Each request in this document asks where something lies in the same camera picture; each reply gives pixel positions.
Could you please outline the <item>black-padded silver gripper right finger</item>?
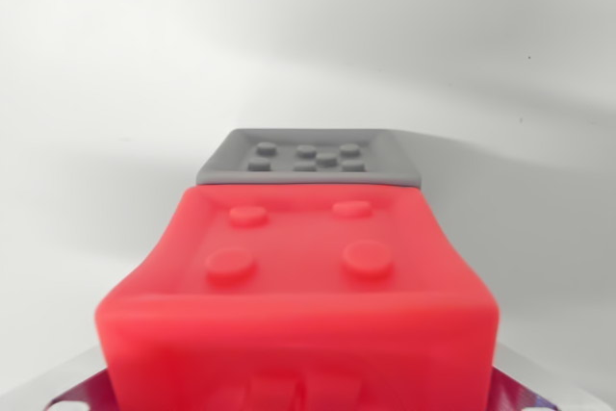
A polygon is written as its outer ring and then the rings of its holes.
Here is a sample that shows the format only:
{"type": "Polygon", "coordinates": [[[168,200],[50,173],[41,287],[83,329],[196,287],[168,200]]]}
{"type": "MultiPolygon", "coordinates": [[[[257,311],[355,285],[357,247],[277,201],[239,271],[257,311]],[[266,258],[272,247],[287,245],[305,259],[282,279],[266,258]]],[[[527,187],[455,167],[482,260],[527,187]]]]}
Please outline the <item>black-padded silver gripper right finger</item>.
{"type": "Polygon", "coordinates": [[[522,354],[498,344],[488,410],[585,410],[586,396],[522,354]]]}

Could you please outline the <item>black-padded silver gripper left finger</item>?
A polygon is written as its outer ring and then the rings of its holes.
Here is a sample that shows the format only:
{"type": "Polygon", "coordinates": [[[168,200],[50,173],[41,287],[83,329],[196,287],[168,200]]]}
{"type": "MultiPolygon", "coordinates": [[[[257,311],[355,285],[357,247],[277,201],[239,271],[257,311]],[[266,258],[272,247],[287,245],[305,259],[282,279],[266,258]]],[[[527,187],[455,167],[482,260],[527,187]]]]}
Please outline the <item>black-padded silver gripper left finger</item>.
{"type": "Polygon", "coordinates": [[[2,410],[115,410],[116,399],[99,347],[92,347],[1,396],[2,410]]]}

